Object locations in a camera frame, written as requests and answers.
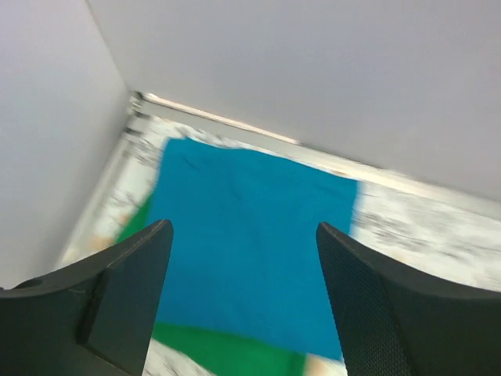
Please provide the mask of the blue t shirt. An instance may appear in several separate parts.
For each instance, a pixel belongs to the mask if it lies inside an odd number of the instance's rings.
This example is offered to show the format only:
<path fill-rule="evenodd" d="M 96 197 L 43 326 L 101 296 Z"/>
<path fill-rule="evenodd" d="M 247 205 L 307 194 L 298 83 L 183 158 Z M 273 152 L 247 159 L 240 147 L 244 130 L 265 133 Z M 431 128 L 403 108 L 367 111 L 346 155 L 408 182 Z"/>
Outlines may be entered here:
<path fill-rule="evenodd" d="M 169 140 L 148 217 L 174 229 L 158 320 L 340 359 L 315 234 L 349 232 L 357 189 L 281 157 Z"/>

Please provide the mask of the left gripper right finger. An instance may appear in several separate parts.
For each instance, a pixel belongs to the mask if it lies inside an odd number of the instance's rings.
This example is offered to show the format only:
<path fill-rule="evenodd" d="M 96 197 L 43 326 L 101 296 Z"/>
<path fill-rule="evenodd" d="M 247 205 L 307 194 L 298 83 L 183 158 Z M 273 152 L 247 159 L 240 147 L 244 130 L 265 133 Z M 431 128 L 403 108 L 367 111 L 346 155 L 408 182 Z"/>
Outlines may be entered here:
<path fill-rule="evenodd" d="M 316 242 L 348 374 L 500 374 L 498 291 L 415 269 L 326 222 Z"/>

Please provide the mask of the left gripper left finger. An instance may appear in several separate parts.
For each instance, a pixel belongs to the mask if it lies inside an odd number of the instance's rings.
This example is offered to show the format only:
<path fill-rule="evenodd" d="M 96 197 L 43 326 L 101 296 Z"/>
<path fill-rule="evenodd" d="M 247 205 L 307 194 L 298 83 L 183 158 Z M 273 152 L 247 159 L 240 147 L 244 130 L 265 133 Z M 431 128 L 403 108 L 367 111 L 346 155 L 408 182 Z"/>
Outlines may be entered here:
<path fill-rule="evenodd" d="M 173 240 L 159 220 L 1 291 L 3 375 L 141 375 Z"/>

